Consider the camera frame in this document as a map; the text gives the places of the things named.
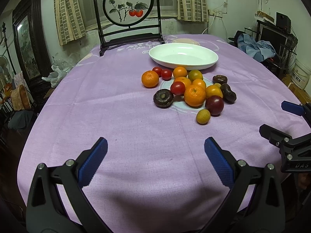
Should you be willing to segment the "white plastic bucket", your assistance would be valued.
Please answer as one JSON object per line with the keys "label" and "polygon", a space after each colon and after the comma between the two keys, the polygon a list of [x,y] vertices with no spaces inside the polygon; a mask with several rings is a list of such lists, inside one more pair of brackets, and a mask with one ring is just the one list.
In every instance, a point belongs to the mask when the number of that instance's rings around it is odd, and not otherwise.
{"label": "white plastic bucket", "polygon": [[300,89],[304,90],[310,78],[310,68],[306,67],[299,60],[295,60],[291,80]]}

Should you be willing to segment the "dark framed wall painting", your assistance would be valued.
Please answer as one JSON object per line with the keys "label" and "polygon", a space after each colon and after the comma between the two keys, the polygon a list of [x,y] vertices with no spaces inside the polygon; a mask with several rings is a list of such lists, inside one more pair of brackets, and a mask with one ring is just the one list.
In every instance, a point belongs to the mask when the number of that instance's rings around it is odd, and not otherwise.
{"label": "dark framed wall painting", "polygon": [[51,84],[51,72],[41,13],[41,0],[21,0],[12,12],[14,46],[26,84],[34,99],[42,99]]}

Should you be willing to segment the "white oval plate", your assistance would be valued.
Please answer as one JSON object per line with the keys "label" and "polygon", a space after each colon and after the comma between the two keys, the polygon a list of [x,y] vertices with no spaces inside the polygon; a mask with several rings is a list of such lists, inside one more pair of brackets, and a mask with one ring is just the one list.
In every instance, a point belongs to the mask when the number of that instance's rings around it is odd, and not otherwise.
{"label": "white oval plate", "polygon": [[175,69],[205,70],[212,67],[219,59],[209,48],[186,43],[166,43],[149,50],[149,56],[157,64]]}

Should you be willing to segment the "red cherry tomato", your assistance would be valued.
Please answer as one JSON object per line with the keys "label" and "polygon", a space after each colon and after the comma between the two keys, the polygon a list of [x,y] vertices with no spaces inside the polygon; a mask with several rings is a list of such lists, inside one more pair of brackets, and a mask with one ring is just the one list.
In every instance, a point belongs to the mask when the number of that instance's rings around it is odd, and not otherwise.
{"label": "red cherry tomato", "polygon": [[172,83],[170,91],[177,96],[182,96],[186,90],[186,86],[183,82],[177,81]]}
{"label": "red cherry tomato", "polygon": [[171,80],[171,78],[172,78],[172,72],[171,72],[171,70],[163,69],[163,70],[161,71],[161,78],[162,78],[164,81],[169,81],[169,80]]}
{"label": "red cherry tomato", "polygon": [[156,72],[158,74],[159,77],[161,77],[162,74],[162,68],[156,66],[152,69],[154,72]]}

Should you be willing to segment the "right beige curtain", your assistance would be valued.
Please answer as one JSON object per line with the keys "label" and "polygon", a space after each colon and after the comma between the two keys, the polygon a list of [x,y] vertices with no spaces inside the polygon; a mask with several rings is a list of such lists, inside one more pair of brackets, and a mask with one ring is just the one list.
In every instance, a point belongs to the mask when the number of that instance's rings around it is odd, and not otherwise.
{"label": "right beige curtain", "polygon": [[186,22],[209,22],[207,0],[177,0],[177,19]]}

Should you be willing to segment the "small orange mandarin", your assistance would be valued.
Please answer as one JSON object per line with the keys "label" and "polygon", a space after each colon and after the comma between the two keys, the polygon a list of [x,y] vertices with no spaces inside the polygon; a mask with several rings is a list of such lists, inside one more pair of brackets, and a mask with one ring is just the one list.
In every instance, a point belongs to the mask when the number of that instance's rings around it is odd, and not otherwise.
{"label": "small orange mandarin", "polygon": [[197,79],[193,80],[192,84],[196,85],[196,86],[200,86],[204,90],[206,89],[206,83],[203,79],[197,78]]}

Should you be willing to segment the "dark brown mushroom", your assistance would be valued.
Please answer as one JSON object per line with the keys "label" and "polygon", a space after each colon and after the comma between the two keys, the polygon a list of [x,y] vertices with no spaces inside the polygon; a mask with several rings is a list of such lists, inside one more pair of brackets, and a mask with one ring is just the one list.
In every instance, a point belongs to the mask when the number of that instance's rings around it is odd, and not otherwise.
{"label": "dark brown mushroom", "polygon": [[225,75],[215,75],[212,78],[213,83],[218,83],[218,84],[226,84],[228,82],[228,78]]}
{"label": "dark brown mushroom", "polygon": [[168,89],[158,90],[153,95],[153,102],[159,108],[169,108],[173,103],[174,95]]}
{"label": "dark brown mushroom", "polygon": [[228,104],[234,104],[237,100],[237,95],[234,91],[232,91],[230,86],[227,83],[224,83],[220,89],[222,91],[224,101]]}

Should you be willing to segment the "left beige curtain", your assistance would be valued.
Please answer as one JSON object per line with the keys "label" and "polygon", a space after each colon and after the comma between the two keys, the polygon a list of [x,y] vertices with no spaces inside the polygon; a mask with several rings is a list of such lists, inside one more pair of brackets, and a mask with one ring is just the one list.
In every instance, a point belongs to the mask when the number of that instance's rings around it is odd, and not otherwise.
{"label": "left beige curtain", "polygon": [[61,46],[85,36],[79,0],[54,0],[54,15]]}

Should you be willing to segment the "small yellow-green longan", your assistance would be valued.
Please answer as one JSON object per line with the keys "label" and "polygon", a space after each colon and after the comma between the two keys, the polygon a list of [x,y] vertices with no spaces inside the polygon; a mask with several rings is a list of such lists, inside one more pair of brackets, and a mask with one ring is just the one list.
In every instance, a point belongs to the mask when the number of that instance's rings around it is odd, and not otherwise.
{"label": "small yellow-green longan", "polygon": [[200,110],[197,113],[196,121],[198,124],[205,125],[209,122],[210,118],[211,118],[210,111],[204,109],[204,110]]}

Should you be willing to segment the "greenish yellow mandarin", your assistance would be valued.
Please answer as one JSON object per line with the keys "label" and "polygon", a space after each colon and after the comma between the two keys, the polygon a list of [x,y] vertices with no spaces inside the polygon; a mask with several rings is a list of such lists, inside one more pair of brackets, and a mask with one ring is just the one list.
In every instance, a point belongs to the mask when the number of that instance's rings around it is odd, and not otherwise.
{"label": "greenish yellow mandarin", "polygon": [[188,73],[188,78],[193,82],[195,79],[203,79],[203,75],[199,70],[191,70]]}

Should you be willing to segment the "large orange mandarin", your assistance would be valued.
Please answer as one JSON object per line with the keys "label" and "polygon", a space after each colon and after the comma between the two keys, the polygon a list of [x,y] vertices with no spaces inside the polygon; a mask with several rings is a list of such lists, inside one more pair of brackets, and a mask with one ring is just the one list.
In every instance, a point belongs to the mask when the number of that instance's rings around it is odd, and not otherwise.
{"label": "large orange mandarin", "polygon": [[191,107],[201,107],[206,99],[204,89],[197,85],[190,85],[184,91],[184,101]]}

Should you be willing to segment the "black shelf rack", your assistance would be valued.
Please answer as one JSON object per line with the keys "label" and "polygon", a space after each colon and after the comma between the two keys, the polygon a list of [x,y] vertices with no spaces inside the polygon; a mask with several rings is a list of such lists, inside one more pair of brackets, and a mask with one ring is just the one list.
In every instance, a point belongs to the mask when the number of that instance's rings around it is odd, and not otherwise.
{"label": "black shelf rack", "polygon": [[255,41],[269,42],[275,50],[274,57],[266,58],[261,63],[276,77],[283,79],[289,70],[290,61],[296,56],[298,38],[292,32],[290,18],[277,12],[275,18],[258,11],[255,26],[245,29],[245,33]]}

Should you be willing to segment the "dark red plum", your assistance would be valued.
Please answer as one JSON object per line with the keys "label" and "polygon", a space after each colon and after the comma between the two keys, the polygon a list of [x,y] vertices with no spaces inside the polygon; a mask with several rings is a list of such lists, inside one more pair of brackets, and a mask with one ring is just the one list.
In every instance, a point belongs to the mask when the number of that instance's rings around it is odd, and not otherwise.
{"label": "dark red plum", "polygon": [[217,95],[210,96],[206,100],[205,107],[211,116],[219,116],[224,109],[224,100]]}

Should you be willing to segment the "dark brown mushroom top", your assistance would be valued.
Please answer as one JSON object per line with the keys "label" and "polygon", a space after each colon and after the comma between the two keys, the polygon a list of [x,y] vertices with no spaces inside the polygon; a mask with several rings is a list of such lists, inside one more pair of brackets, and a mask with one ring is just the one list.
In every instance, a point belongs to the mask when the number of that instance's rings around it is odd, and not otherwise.
{"label": "dark brown mushroom top", "polygon": [[225,75],[215,75],[212,78],[213,83],[218,83],[218,84],[226,84],[228,82],[228,78]]}

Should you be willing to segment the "black framed embroidery screen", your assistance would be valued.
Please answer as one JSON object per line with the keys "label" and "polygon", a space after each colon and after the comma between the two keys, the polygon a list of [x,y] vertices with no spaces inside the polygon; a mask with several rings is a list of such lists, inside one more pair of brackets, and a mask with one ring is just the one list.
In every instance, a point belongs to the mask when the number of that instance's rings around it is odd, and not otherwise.
{"label": "black framed embroidery screen", "polygon": [[93,4],[101,57],[125,44],[164,43],[160,0],[93,0]]}

